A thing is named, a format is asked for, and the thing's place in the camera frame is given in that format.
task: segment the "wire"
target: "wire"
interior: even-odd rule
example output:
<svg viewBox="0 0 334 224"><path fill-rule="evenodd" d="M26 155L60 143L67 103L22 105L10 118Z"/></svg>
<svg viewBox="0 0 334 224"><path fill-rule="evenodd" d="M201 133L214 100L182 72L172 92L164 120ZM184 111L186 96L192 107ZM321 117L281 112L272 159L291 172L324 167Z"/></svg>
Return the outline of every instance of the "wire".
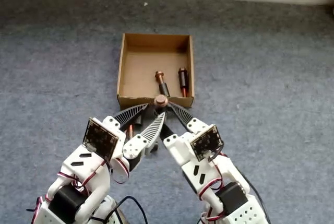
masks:
<svg viewBox="0 0 334 224"><path fill-rule="evenodd" d="M37 214L38 214L38 211L40 210L40 207L41 207L42 203L43 203L42 196L37 197L35 209L26 209L26 211L28 211L28 212L34 212L33 216L32 216L32 220L31 220L31 224L33 224L35 222Z"/></svg>
<svg viewBox="0 0 334 224"><path fill-rule="evenodd" d="M113 172L111 172L111 178L117 183L117 184L124 184L125 182L127 182L127 180L129 179L130 177L130 173L129 173L129 170L126 168L126 165L123 163L123 161L119 158L116 158L116 161L118 162L118 164L120 164L120 166L123 168L123 170L125 171L126 173L126 176L127 176L127 179L123 182L119 182L117 181L116 179L113 178Z"/></svg>
<svg viewBox="0 0 334 224"><path fill-rule="evenodd" d="M203 187L203 189L198 193L199 196L199 200L202 200L202 195L203 193L212 185L214 185L217 181L221 181L221 178L215 178L212 181L210 181L208 184L205 185L205 187Z"/></svg>
<svg viewBox="0 0 334 224"><path fill-rule="evenodd" d="M108 223L108 220L109 220L109 218L112 216L112 214L113 214L114 212L116 212L117 209L121 206L121 204L122 204L124 201L126 201L127 199L132 199L132 200L137 204L137 206L139 207L139 209L140 209L140 211L141 211L141 213L142 213L142 216L143 216L143 218L144 218L145 224L148 224L148 222L147 222L147 217L146 217L146 214L145 214L144 209L142 208L142 206L140 205L140 203L136 200L136 198L134 198L134 197L132 197L132 196L130 196L130 195L125 196L125 197L124 197L124 198L123 198L123 199L122 199L122 200L121 200L121 201L114 207L114 209L111 210L111 211L109 212L109 214L106 216L105 219L97 218L97 217L94 217L94 216L91 216L90 219L91 219L91 220L97 220L97 221L100 221L100 222L102 222L103 224L107 224L107 223Z"/></svg>
<svg viewBox="0 0 334 224"><path fill-rule="evenodd" d="M223 175L221 174L220 169L218 168L217 164L214 161L212 161L212 163L213 163L214 167L217 169L217 171L220 175L220 178L221 178L220 186L218 188L212 188L212 189L213 190L222 189L225 186Z"/></svg>
<svg viewBox="0 0 334 224"><path fill-rule="evenodd" d="M117 218L118 218L120 224L123 224L122 218L121 218L121 216L120 216L118 210L115 211L115 214L117 215Z"/></svg>
<svg viewBox="0 0 334 224"><path fill-rule="evenodd" d="M268 215L268 212L267 212L267 209L265 207L265 203L263 202L259 192L256 190L256 188L253 186L253 184L249 181L249 179L239 170L239 168L237 168L239 173L243 176L243 178L246 180L246 182L250 185L250 187L253 189L253 191L255 192L257 198L259 199L260 201L260 204L262 206L262 209L263 211L265 212L265 216L266 216L266 219L268 221L268 224L271 224L271 221L270 221L270 218L269 218L269 215Z"/></svg>
<svg viewBox="0 0 334 224"><path fill-rule="evenodd" d="M221 145L217 151L214 153L214 155L212 157L209 157L209 162L213 161L221 152L221 150L223 150L224 145Z"/></svg>

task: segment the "copper bolt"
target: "copper bolt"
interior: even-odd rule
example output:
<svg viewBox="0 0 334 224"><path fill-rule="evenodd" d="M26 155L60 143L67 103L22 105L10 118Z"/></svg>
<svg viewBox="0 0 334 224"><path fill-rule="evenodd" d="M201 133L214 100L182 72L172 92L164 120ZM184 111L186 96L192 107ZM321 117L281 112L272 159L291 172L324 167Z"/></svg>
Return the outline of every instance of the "copper bolt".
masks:
<svg viewBox="0 0 334 224"><path fill-rule="evenodd" d="M132 139L133 136L134 136L134 129L133 129L133 126L132 126L132 125L129 126L127 132L128 132L128 138L129 138L129 139Z"/></svg>
<svg viewBox="0 0 334 224"><path fill-rule="evenodd" d="M180 81L180 89L183 97L187 97L187 69L180 68L178 70L178 79Z"/></svg>
<svg viewBox="0 0 334 224"><path fill-rule="evenodd" d="M156 71L156 79L159 84L163 83L163 72L161 71Z"/></svg>
<svg viewBox="0 0 334 224"><path fill-rule="evenodd" d="M163 108L168 104L168 98L165 95L158 95L154 98L154 104L157 107Z"/></svg>
<svg viewBox="0 0 334 224"><path fill-rule="evenodd" d="M181 91L182 91L182 96L187 97L187 90L185 88L182 88Z"/></svg>

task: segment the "cylindrical object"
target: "cylindrical object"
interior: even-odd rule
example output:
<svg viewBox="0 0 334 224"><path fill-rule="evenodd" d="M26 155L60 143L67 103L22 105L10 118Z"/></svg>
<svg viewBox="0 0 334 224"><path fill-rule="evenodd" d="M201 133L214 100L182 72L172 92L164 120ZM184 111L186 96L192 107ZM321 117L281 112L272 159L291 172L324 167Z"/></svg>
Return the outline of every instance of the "cylindrical object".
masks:
<svg viewBox="0 0 334 224"><path fill-rule="evenodd" d="M154 98L154 105L157 107L165 107L168 104L168 98L165 95L158 95Z"/></svg>
<svg viewBox="0 0 334 224"><path fill-rule="evenodd" d="M178 80L180 82L180 89L183 97L187 97L187 90L189 87L188 83L188 72L185 68L180 68L178 70Z"/></svg>
<svg viewBox="0 0 334 224"><path fill-rule="evenodd" d="M133 129L133 126L130 125L129 128L127 129L128 131L128 139L132 139L133 136L134 136L134 129Z"/></svg>
<svg viewBox="0 0 334 224"><path fill-rule="evenodd" d="M168 104L168 98L165 95L158 95L154 98L154 106L157 114L166 112L168 108L166 107Z"/></svg>
<svg viewBox="0 0 334 224"><path fill-rule="evenodd" d="M166 97L170 97L168 87L165 82L159 84L159 90L162 95L165 95Z"/></svg>

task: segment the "black cylinder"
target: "black cylinder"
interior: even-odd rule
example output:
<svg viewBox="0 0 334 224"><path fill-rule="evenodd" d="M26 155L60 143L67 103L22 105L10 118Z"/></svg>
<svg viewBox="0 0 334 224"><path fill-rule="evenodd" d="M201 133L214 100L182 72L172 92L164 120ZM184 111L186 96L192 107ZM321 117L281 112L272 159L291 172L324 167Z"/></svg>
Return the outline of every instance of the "black cylinder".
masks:
<svg viewBox="0 0 334 224"><path fill-rule="evenodd" d="M160 93L162 95L165 95L166 97L170 97L170 94L169 94L169 91L168 91L168 87L167 87L167 84L165 82L159 84L159 90L160 90Z"/></svg>
<svg viewBox="0 0 334 224"><path fill-rule="evenodd" d="M180 88L188 89L187 70L178 71L178 80L180 81Z"/></svg>

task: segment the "copper cylinder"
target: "copper cylinder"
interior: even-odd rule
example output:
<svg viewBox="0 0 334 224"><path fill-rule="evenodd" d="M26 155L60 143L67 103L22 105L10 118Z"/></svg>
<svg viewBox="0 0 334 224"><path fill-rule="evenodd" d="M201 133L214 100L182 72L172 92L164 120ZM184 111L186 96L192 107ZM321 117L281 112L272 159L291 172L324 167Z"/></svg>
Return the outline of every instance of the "copper cylinder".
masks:
<svg viewBox="0 0 334 224"><path fill-rule="evenodd" d="M154 105L160 108L168 104L168 98L165 95L158 95L154 98Z"/></svg>

